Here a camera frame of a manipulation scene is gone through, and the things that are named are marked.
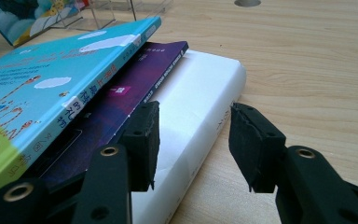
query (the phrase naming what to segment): black plastic bracket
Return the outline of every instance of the black plastic bracket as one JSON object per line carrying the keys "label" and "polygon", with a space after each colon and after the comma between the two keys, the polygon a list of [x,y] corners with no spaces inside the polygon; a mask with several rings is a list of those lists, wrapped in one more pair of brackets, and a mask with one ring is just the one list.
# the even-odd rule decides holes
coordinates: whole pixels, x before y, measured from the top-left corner
{"label": "black plastic bracket", "polygon": [[358,187],[348,184],[318,151],[289,147],[256,109],[231,108],[229,149],[249,188],[274,192],[282,223],[358,223]]}

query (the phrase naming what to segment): illustrated book cover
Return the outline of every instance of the illustrated book cover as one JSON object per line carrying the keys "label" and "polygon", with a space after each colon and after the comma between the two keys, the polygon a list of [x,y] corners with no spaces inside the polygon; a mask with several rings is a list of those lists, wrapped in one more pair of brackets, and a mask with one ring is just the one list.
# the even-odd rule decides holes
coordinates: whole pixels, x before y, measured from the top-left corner
{"label": "illustrated book cover", "polygon": [[53,187],[85,172],[93,151],[118,141],[127,118],[148,102],[187,49],[186,41],[146,42],[24,176],[40,177]]}
{"label": "illustrated book cover", "polygon": [[159,17],[0,58],[0,187],[18,179],[159,28]]}
{"label": "illustrated book cover", "polygon": [[230,117],[246,82],[235,59],[190,49],[151,101],[159,101],[155,188],[132,193],[134,224],[169,223]]}
{"label": "illustrated book cover", "polygon": [[0,0],[0,33],[17,47],[83,6],[79,0]]}

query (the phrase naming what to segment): wooden table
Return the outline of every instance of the wooden table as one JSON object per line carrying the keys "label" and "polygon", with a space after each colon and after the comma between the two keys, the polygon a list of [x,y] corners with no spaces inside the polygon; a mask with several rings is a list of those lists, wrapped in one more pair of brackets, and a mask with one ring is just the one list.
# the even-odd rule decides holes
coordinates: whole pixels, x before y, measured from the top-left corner
{"label": "wooden table", "polygon": [[[261,1],[174,0],[151,41],[186,40],[240,60],[248,77],[239,101],[272,121],[288,147],[319,150],[358,185],[358,1]],[[49,30],[27,44],[76,33]],[[11,49],[0,36],[0,56]],[[280,223],[274,195],[248,192],[228,151],[228,128],[171,223]]]}

